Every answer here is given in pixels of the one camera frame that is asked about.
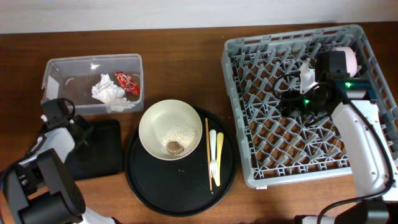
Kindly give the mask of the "small pink bowl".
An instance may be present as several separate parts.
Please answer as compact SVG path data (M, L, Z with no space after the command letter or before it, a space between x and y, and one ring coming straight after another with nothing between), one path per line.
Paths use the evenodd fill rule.
M347 72L349 73L350 77L354 77L358 67L354 51L350 47L333 47L332 51L345 53Z

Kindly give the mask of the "clear plastic waste bin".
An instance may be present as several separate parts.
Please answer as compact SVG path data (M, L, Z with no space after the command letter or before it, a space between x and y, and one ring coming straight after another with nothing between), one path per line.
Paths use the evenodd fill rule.
M92 97L91 88L108 74L118 85L116 72L124 72L139 85L140 95L125 93L135 107L123 112L108 112L106 104ZM47 62L42 89L42 103L56 98L71 100L80 115L132 113L144 109L144 72L142 58L138 54L92 55L82 57L54 58Z

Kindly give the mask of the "white napkin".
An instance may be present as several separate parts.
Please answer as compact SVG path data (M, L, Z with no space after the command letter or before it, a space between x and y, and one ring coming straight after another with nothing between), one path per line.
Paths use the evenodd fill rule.
M105 104L127 102L125 90L117 86L108 74L101 74L101 80L92 86L91 94L94 99Z

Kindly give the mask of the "black rectangular tray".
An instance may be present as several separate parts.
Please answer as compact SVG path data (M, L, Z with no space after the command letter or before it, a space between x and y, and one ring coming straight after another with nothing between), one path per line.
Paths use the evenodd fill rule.
M65 160L75 180L114 175L123 170L121 127L115 119L98 121L85 143L69 153Z

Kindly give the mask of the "red snack wrapper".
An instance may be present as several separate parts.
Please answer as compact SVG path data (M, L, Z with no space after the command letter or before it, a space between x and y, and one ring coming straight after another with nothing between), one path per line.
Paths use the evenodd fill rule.
M126 75L124 72L116 72L115 77L124 91L133 95L140 95L139 85L131 76Z

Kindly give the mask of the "large cream bowl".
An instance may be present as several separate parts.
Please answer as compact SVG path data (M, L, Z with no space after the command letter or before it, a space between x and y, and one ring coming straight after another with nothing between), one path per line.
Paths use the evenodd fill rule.
M189 124L197 129L196 146L184 156L165 155L161 150L162 137L170 128L180 124ZM191 154L199 145L202 132L203 123L198 112L180 100L163 100L155 103L142 115L139 123L139 140L142 146L150 155L164 161L176 161Z

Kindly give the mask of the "wooden chopstick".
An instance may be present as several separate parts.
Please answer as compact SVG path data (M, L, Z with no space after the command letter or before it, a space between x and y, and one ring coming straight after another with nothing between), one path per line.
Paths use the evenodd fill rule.
M205 118L205 139L206 139L206 154L207 154L207 162L208 162L209 188L210 188L210 192L212 193L213 184L212 184L212 176L211 176L211 169L210 169L211 155L210 155L210 140L209 140L208 118Z

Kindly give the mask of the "white plastic fork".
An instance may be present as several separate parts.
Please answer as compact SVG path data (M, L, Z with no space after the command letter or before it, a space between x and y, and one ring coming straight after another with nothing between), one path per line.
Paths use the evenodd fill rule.
M214 129L210 130L209 139L210 139L211 161L209 168L212 178L216 176L218 170L218 163L216 161L216 138L217 138L217 132Z

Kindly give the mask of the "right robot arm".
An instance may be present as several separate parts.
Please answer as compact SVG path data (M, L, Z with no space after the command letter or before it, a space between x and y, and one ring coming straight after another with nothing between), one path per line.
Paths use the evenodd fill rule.
M349 47L318 54L290 76L300 89L277 95L283 117L324 113L337 127L348 154L356 197L335 202L319 215L297 215L294 223L397 223L397 168L379 120L374 88L355 79L357 61Z

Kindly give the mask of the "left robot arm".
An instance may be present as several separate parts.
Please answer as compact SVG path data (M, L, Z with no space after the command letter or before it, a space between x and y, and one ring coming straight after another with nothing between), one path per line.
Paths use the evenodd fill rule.
M67 98L43 103L44 124L37 139L21 159L1 172L1 192L18 224L119 223L86 206L65 165L92 131L74 108L68 108L72 104Z

